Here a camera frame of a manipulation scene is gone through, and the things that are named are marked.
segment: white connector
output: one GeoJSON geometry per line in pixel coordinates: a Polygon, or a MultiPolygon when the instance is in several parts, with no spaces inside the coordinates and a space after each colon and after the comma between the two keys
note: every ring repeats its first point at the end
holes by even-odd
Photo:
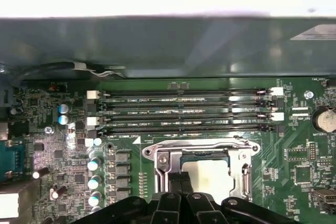
{"type": "Polygon", "coordinates": [[[283,87],[274,87],[269,89],[271,91],[271,95],[274,95],[276,97],[283,97],[284,95],[284,89],[283,87]]]}
{"type": "Polygon", "coordinates": [[[285,114],[283,112],[272,112],[271,120],[272,121],[283,121],[285,119],[285,114]]]}
{"type": "Polygon", "coordinates": [[[85,139],[85,147],[93,147],[93,138],[85,139]]]}
{"type": "Polygon", "coordinates": [[[86,91],[86,99],[99,99],[100,92],[98,90],[86,91]]]}
{"type": "Polygon", "coordinates": [[[99,125],[99,117],[98,116],[89,116],[86,118],[87,126],[96,126],[99,125]]]}

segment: sticker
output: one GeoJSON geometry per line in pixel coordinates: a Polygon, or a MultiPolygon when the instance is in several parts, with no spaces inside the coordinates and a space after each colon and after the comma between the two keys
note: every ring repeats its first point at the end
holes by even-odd
{"type": "Polygon", "coordinates": [[[336,24],[318,25],[290,40],[336,40],[336,24]]]}

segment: capacitor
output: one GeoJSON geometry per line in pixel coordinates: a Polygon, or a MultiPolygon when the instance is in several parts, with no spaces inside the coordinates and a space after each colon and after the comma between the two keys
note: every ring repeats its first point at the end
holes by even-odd
{"type": "Polygon", "coordinates": [[[98,206],[97,207],[93,207],[92,210],[91,210],[91,213],[97,212],[99,210],[101,210],[101,207],[98,207],[98,206]]]}
{"type": "Polygon", "coordinates": [[[61,185],[59,188],[57,188],[53,193],[52,193],[52,198],[53,199],[58,199],[59,196],[62,196],[68,188],[65,185],[61,185]]]}
{"type": "Polygon", "coordinates": [[[54,219],[50,216],[44,219],[44,221],[41,222],[41,224],[53,224],[54,219]]]}
{"type": "Polygon", "coordinates": [[[66,114],[71,112],[71,105],[67,105],[65,103],[62,103],[60,106],[58,106],[58,112],[60,114],[66,114]]]}
{"type": "Polygon", "coordinates": [[[21,107],[23,104],[23,101],[21,99],[16,99],[14,102],[14,106],[21,107]]]}
{"type": "Polygon", "coordinates": [[[88,169],[90,171],[97,170],[100,164],[101,164],[100,159],[97,157],[94,157],[93,159],[91,159],[90,162],[88,162],[88,169]]]}
{"type": "Polygon", "coordinates": [[[66,124],[71,123],[71,122],[72,122],[72,118],[69,115],[61,115],[58,118],[58,123],[60,125],[66,125],[66,124]]]}
{"type": "Polygon", "coordinates": [[[23,109],[22,108],[11,108],[10,113],[11,115],[22,115],[23,109]]]}
{"type": "Polygon", "coordinates": [[[98,191],[95,191],[94,193],[91,194],[88,203],[91,207],[96,207],[99,204],[99,201],[101,200],[101,193],[98,191]]]}
{"type": "Polygon", "coordinates": [[[33,173],[33,178],[38,179],[43,177],[44,175],[47,175],[50,172],[48,167],[43,167],[33,173]]]}
{"type": "Polygon", "coordinates": [[[91,190],[95,190],[98,188],[99,184],[101,183],[101,177],[98,175],[94,175],[91,177],[91,179],[88,181],[88,187],[91,190]]]}
{"type": "Polygon", "coordinates": [[[101,145],[101,143],[102,143],[102,140],[101,140],[101,138],[95,138],[94,140],[93,140],[93,144],[95,145],[95,146],[99,146],[99,145],[101,145]]]}

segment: silver capacitor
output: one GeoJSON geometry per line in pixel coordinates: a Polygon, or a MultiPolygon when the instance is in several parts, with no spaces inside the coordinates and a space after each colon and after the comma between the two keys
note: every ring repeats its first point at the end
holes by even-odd
{"type": "Polygon", "coordinates": [[[58,106],[58,112],[60,114],[66,114],[71,112],[71,105],[62,103],[60,106],[58,106]]]}

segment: screw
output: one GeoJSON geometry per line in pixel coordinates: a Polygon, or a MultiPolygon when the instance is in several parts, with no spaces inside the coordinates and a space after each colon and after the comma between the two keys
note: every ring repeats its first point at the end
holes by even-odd
{"type": "Polygon", "coordinates": [[[236,201],[235,199],[229,199],[229,200],[228,200],[228,203],[229,203],[230,205],[237,205],[237,204],[238,204],[238,201],[236,201]]]}
{"type": "Polygon", "coordinates": [[[46,134],[53,134],[54,130],[53,130],[52,127],[47,126],[47,127],[44,128],[44,132],[45,132],[46,134]]]}
{"type": "Polygon", "coordinates": [[[150,151],[150,150],[145,150],[145,155],[146,156],[149,156],[149,155],[151,155],[152,154],[152,152],[150,151]]]}
{"type": "Polygon", "coordinates": [[[308,99],[312,99],[314,97],[314,93],[310,90],[307,90],[304,94],[303,94],[304,98],[308,99]]]}
{"type": "Polygon", "coordinates": [[[193,194],[194,199],[200,199],[202,196],[200,194],[193,194]]]}
{"type": "Polygon", "coordinates": [[[161,156],[161,157],[159,157],[159,162],[161,164],[165,164],[165,163],[167,163],[167,158],[165,156],[161,156]]]}

